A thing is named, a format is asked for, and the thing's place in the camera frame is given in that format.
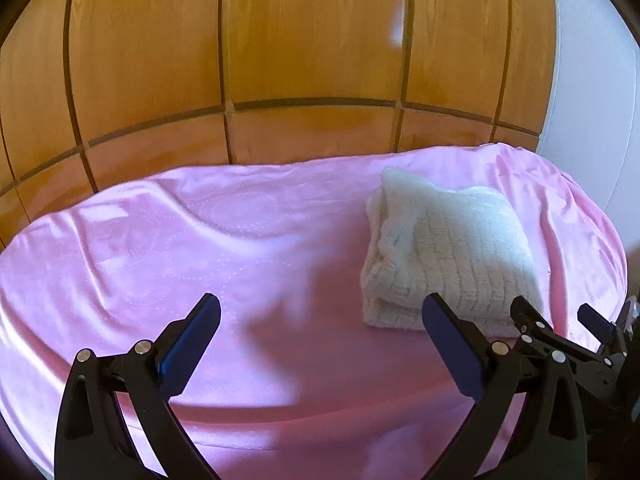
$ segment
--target black plastic bracket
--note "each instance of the black plastic bracket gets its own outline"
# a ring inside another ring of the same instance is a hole
[[[184,390],[220,325],[220,302],[205,294],[183,320],[155,342],[126,354],[78,352],[69,373],[56,430],[56,480],[158,480],[146,468],[127,429],[116,392],[128,392],[152,449],[170,480],[220,480],[169,406]]]
[[[460,392],[476,403],[423,480],[584,480],[591,462],[604,464],[598,480],[637,478],[640,338],[627,352],[620,327],[588,304],[578,319],[602,343],[597,354],[555,334],[522,297],[511,319],[521,333],[513,349],[489,344],[439,295],[424,300],[425,329]],[[502,460],[478,476],[520,392],[526,400]],[[615,449],[594,444],[604,440]]]

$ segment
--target dark panel groove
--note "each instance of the dark panel groove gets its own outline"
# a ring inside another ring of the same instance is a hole
[[[226,114],[222,115],[222,120],[223,120],[224,125],[225,125],[226,156],[229,159],[229,164],[235,164],[236,163],[236,154],[234,153],[234,149],[233,149],[233,147],[231,145],[231,136],[230,136],[229,124],[228,124],[228,120],[226,118]]]
[[[493,120],[491,117],[472,114],[470,112],[464,112],[462,110],[454,110],[453,108],[443,108],[441,106],[423,105],[421,103],[404,103],[404,108],[412,108],[413,110],[423,110],[425,112],[436,112],[444,115],[453,115],[454,117],[462,117],[463,119],[471,119],[472,121],[479,121],[481,123],[489,123],[489,124],[493,123]]]
[[[11,171],[11,176],[15,180],[14,167],[11,165],[11,161],[9,160],[9,151],[6,148],[6,142],[4,141],[4,130],[2,129],[2,117],[0,117],[0,134],[2,135],[2,147],[4,149],[4,156],[6,157],[6,163],[9,165],[9,171]]]
[[[527,130],[526,128],[523,128],[522,126],[517,126],[516,124],[509,124],[509,123],[505,123],[503,121],[495,121],[494,124],[496,126],[503,126],[505,128],[510,128],[511,130],[518,130],[519,132],[522,132],[523,134],[533,135],[534,137],[539,137],[540,136],[539,133],[536,133],[533,130]]]
[[[220,76],[220,102],[225,103],[225,75],[222,53],[222,0],[218,0],[218,75]]]
[[[41,171],[44,171],[47,168],[50,168],[54,164],[62,162],[66,158],[69,158],[70,156],[73,156],[73,155],[77,155],[78,153],[82,153],[83,151],[84,151],[84,148],[82,147],[82,144],[80,144],[79,146],[76,146],[74,148],[71,148],[70,150],[66,150],[66,152],[60,153],[59,155],[57,155],[57,156],[55,156],[53,158],[50,158],[46,162],[43,162],[39,166],[33,168],[32,170],[27,171],[27,173],[25,173],[24,175],[21,175],[20,177],[18,177],[17,182],[18,183],[24,182],[28,178],[31,178],[35,174],[40,173]]]
[[[17,184],[17,182],[14,180],[8,186],[4,186],[2,189],[0,189],[0,198],[2,198],[4,195],[9,193],[16,186],[16,184]]]
[[[513,0],[507,0],[507,44],[504,49],[504,68],[502,69],[502,81],[500,83],[500,94],[498,95],[498,105],[495,107],[494,124],[500,117],[502,101],[504,99],[504,88],[507,85],[507,70],[509,69],[509,56],[511,54],[511,28],[513,22]],[[489,138],[489,142],[494,142],[494,131]]]
[[[27,217],[27,220],[29,222],[33,222],[33,219],[29,216],[29,213],[27,213],[27,208],[25,208],[24,203],[22,202],[22,197],[20,196],[20,193],[18,193],[18,191],[16,190],[15,195],[18,197],[18,202],[20,202],[20,207],[22,208],[22,211],[24,211],[24,215]]]
[[[411,64],[411,49],[414,44],[414,12],[415,0],[406,0],[404,4],[404,30],[402,31],[402,86],[400,100],[406,99],[406,89],[409,85],[409,68]]]
[[[76,114],[76,104],[74,102],[73,89],[71,88],[71,68],[69,65],[69,21],[71,18],[71,3],[72,0],[66,0],[65,6],[65,25],[62,33],[62,63],[65,71],[65,91],[66,91],[66,104],[69,109],[69,117],[71,118],[71,127],[74,131],[74,138],[76,139],[76,145],[82,145],[82,136],[80,135],[80,126],[78,125],[78,115]],[[91,185],[91,190],[94,193],[98,192],[98,186],[95,183],[94,172],[91,170],[89,161],[86,158],[84,150],[80,153],[80,159],[84,166],[84,172]]]
[[[196,117],[201,117],[204,115],[213,115],[222,112],[223,110],[223,105],[209,106],[206,108],[198,108],[197,110],[187,110],[185,112],[180,112],[179,114],[159,117],[157,119],[151,119],[150,121],[144,121],[143,123],[132,124],[131,126],[126,126],[125,128],[115,130],[114,132],[110,132],[108,134],[104,134],[103,136],[97,137],[96,139],[90,140],[89,146],[94,147],[98,144],[102,144],[103,142],[107,142],[107,140],[117,139],[118,137],[122,137],[127,134],[134,134],[135,132],[153,128],[155,126],[164,126],[165,124],[177,123],[178,121],[182,121],[185,119],[194,119]]]
[[[382,106],[386,108],[394,108],[396,106],[396,102],[360,97],[292,97],[285,99],[264,99],[261,101],[234,103],[234,107],[238,112],[243,110],[303,106]]]
[[[404,108],[399,107],[396,110],[396,116],[394,118],[394,131],[393,131],[393,145],[391,151],[393,153],[398,152],[398,146],[400,144],[400,135],[402,134],[402,120],[404,119]]]

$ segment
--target pink blanket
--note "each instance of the pink blanket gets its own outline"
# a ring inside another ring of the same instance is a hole
[[[70,362],[127,351],[204,292],[222,323],[172,406],[225,480],[419,479],[468,412],[425,333],[361,321],[365,200],[386,166],[438,186],[500,190],[535,259],[544,316],[625,299],[620,240],[580,187],[504,144],[289,166],[183,168],[105,190],[35,221],[0,256],[0,412],[51,471]],[[159,470],[124,399],[145,463]],[[485,462],[497,463],[511,414]]]

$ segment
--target knitted texture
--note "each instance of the knitted texture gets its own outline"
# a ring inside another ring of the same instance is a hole
[[[367,324],[423,330],[420,309],[432,292],[486,336],[518,335],[509,310],[519,295],[542,309],[527,238],[496,190],[441,189],[386,168],[367,216],[371,240],[360,275]]]

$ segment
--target white wall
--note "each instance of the white wall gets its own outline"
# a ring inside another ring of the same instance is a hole
[[[538,153],[614,223],[640,286],[640,51],[609,0],[556,0],[556,66]]]

